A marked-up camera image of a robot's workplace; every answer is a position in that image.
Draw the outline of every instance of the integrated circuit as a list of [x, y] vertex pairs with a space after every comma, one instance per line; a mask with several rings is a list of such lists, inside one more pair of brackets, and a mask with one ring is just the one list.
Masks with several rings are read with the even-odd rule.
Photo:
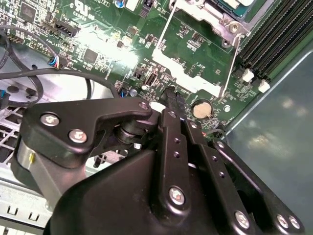
[[33, 23], [36, 17], [36, 9], [31, 7], [30, 5], [22, 2], [19, 16], [25, 20], [26, 22]]
[[98, 58], [98, 53], [87, 48], [85, 55], [84, 55], [84, 60], [86, 60], [87, 62], [89, 62], [91, 64], [94, 64], [96, 62], [97, 58]]

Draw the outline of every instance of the black cable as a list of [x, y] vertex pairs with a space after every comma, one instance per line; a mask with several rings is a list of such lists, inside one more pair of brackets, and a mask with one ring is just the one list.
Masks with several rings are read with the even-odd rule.
[[9, 51], [11, 48], [11, 42], [3, 30], [0, 30], [0, 35], [5, 40], [5, 53], [0, 60], [0, 69], [2, 69], [3, 66], [5, 65], [5, 63], [7, 62], [8, 58], [9, 58]]
[[223, 131], [222, 129], [210, 130], [210, 131], [206, 132], [206, 134], [207, 134], [207, 135], [212, 135], [212, 134], [217, 133], [217, 132], [218, 132], [218, 133], [221, 133], [221, 134], [224, 136], [224, 139], [225, 139], [227, 145], [230, 146], [230, 144], [229, 144], [229, 139], [228, 139], [228, 137], [227, 137], [227, 135], [226, 135], [226, 132]]
[[[9, 50], [9, 55], [11, 60], [14, 62], [14, 64], [20, 68], [21, 71], [30, 71], [30, 69], [18, 58], [16, 55], [14, 49], [11, 47]], [[9, 106], [17, 108], [17, 107], [23, 107], [28, 108], [30, 106], [33, 106], [41, 100], [41, 98], [44, 96], [44, 87], [41, 81], [37, 76], [29, 76], [29, 80], [34, 84], [35, 89], [37, 91], [37, 99], [31, 102], [16, 102], [16, 101], [9, 101]]]
[[105, 80], [103, 77], [100, 77], [98, 75], [91, 74], [91, 73], [78, 72], [78, 71], [73, 71], [73, 70], [38, 69], [38, 70], [22, 71], [22, 72], [0, 73], [0, 80], [12, 79], [12, 78], [18, 78], [18, 77], [38, 76], [38, 75], [45, 75], [45, 74], [65, 74], [65, 75], [84, 77], [84, 78], [93, 80], [102, 86], [109, 88], [110, 91], [112, 92], [113, 97], [119, 98], [119, 95], [114, 85], [111, 82]]
[[86, 99], [91, 99], [91, 95], [92, 95], [91, 82], [89, 79], [86, 79], [86, 78], [85, 78], [85, 81], [86, 81], [86, 86], [87, 86], [87, 97], [86, 97]]
[[31, 36], [32, 38], [38, 40], [40, 43], [42, 43], [51, 52], [51, 54], [53, 56], [58, 57], [58, 54], [49, 46], [48, 43], [46, 43], [44, 40], [42, 40], [38, 35], [33, 34], [32, 32], [28, 31], [27, 29], [20, 28], [20, 27], [14, 26], [14, 25], [6, 25], [6, 24], [0, 25], [0, 29], [11, 29], [11, 30], [17, 30], [17, 31], [23, 32], [24, 34]]

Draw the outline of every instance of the cable connector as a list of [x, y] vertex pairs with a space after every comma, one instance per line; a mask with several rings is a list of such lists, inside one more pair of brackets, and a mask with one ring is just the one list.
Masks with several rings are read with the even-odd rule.
[[8, 107], [10, 94], [5, 90], [0, 90], [0, 110]]

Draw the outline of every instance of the blue wire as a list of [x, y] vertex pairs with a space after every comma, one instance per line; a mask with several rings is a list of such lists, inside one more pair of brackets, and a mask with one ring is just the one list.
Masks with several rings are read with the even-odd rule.
[[55, 64], [55, 62], [56, 62], [56, 60], [57, 60], [57, 57], [54, 57], [53, 58], [53, 61], [51, 61], [50, 63], [48, 63], [49, 65], [54, 65]]

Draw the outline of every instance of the microcontroller chip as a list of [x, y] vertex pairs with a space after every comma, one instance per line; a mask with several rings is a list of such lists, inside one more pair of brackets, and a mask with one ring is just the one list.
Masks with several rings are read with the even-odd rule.
[[97, 60], [98, 53], [94, 52], [93, 50], [90, 50], [89, 48], [86, 50], [84, 55], [84, 60], [87, 62], [94, 64]]
[[22, 2], [20, 9], [20, 17], [26, 22], [33, 23], [36, 17], [36, 9]]
[[153, 40], [154, 40], [154, 36], [152, 36], [152, 35], [148, 35], [147, 37], [146, 37], [146, 40], [147, 40], [147, 42], [152, 42]]
[[200, 35], [196, 32], [192, 35], [192, 41], [194, 42], [196, 42], [199, 38], [200, 38]]
[[119, 42], [117, 43], [117, 47], [118, 47], [118, 48], [121, 48], [123, 45], [124, 45], [124, 44], [123, 44], [122, 41], [119, 41]]
[[128, 27], [127, 32], [129, 32], [131, 35], [136, 35], [137, 34], [137, 29], [133, 27]]

